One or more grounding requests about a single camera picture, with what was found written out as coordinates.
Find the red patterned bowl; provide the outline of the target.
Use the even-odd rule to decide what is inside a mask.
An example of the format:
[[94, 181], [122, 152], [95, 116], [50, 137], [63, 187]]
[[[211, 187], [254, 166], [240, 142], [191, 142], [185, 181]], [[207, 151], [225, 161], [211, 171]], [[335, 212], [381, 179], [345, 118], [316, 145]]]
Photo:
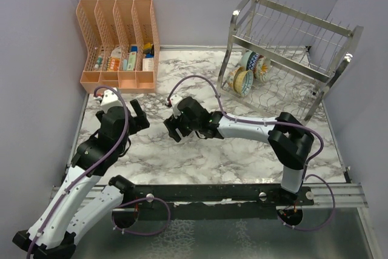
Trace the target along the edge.
[[257, 54], [255, 52], [252, 52], [248, 58], [246, 69], [251, 70], [256, 79], [260, 79], [263, 63], [264, 63], [264, 56]]

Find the green leaf orange flower bowl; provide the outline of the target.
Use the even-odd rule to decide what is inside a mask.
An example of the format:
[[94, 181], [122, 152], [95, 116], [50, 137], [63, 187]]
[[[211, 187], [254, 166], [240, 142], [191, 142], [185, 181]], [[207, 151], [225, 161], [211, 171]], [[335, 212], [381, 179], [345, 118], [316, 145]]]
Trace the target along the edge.
[[233, 90], [236, 91], [235, 82], [237, 76], [243, 71], [243, 67], [237, 67], [236, 69], [229, 72], [226, 78], [226, 82], [228, 86]]

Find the teal bowl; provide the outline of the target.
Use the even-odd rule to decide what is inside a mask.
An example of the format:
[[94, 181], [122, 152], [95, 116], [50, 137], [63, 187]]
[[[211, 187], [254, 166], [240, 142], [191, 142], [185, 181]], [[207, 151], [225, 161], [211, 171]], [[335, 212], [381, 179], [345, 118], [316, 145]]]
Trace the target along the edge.
[[252, 52], [252, 51], [246, 51], [246, 52], [242, 55], [241, 59], [239, 60], [240, 66], [243, 67], [245, 70], [248, 70], [248, 69], [249, 69], [248, 63], [249, 63], [249, 60], [251, 59], [251, 56], [252, 56], [253, 54], [255, 54], [255, 53]]

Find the orange star flower bowl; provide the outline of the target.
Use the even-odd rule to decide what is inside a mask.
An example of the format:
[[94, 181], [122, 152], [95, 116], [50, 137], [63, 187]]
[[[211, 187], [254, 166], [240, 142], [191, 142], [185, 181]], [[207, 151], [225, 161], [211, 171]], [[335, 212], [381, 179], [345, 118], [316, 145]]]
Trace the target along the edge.
[[270, 70], [271, 60], [265, 56], [260, 56], [255, 67], [255, 77], [260, 82], [266, 82]]

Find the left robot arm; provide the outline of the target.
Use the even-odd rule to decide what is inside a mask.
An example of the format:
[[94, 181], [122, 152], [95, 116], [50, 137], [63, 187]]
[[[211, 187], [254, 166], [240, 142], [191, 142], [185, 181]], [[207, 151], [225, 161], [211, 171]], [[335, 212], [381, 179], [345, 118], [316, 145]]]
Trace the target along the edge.
[[99, 129], [78, 146], [61, 187], [39, 220], [12, 239], [29, 258], [71, 258], [81, 238], [108, 211], [132, 204], [131, 184], [115, 178], [99, 197], [81, 206], [107, 170], [128, 152], [129, 137], [150, 126], [139, 102], [133, 99], [130, 105], [134, 115], [117, 96], [103, 97], [102, 110], [96, 113]]

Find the blue yellow sun bowl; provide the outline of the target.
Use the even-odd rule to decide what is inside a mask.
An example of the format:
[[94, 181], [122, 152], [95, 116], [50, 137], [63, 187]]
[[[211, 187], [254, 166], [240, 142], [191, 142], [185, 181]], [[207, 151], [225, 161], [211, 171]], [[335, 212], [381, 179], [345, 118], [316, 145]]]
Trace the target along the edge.
[[240, 96], [245, 97], [250, 92], [254, 80], [251, 70], [239, 68], [233, 79], [233, 90]]

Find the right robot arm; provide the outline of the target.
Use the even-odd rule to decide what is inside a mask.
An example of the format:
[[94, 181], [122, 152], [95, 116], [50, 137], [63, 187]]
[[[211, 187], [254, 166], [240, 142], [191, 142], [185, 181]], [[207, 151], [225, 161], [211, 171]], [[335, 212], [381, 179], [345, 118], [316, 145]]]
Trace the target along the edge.
[[228, 116], [222, 111], [208, 112], [190, 96], [177, 95], [167, 100], [167, 106], [172, 115], [164, 125], [176, 142], [194, 132], [202, 139], [242, 138], [269, 144], [283, 165], [279, 200], [286, 205], [299, 200], [314, 137], [293, 115], [282, 112], [270, 119]]

